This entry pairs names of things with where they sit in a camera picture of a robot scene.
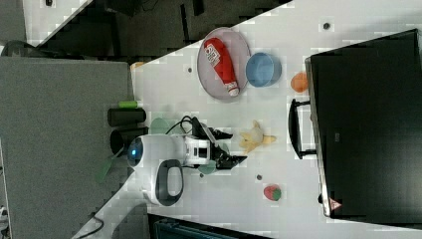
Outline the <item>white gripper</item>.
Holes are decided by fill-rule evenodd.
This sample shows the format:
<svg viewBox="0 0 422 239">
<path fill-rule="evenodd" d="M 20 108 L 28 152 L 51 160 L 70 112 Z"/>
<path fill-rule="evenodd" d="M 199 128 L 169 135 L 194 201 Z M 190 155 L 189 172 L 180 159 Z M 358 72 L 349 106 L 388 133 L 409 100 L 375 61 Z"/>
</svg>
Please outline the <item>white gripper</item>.
<svg viewBox="0 0 422 239">
<path fill-rule="evenodd" d="M 233 137 L 232 133 L 219 129 L 214 129 L 212 133 L 216 139 L 230 139 Z M 214 149 L 214 144 L 210 140 L 186 136 L 185 144 L 186 157 L 184 162 L 187 165 L 208 164 L 213 159 L 212 150 Z M 230 170 L 245 159 L 245 155 L 222 155 L 216 160 L 216 168 L 218 170 Z"/>
</svg>

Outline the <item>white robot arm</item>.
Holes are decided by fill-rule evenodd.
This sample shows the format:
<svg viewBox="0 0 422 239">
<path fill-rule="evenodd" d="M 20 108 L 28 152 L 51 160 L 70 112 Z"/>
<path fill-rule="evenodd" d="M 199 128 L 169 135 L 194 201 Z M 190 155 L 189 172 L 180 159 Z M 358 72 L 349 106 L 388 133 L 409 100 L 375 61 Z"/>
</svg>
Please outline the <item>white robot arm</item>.
<svg viewBox="0 0 422 239">
<path fill-rule="evenodd" d="M 145 134 L 127 149 L 128 163 L 141 180 L 143 195 L 160 206 L 171 206 L 182 197 L 184 166 L 197 168 L 214 162 L 217 170 L 230 170 L 245 159 L 244 155 L 230 155 L 208 134 Z"/>
</svg>

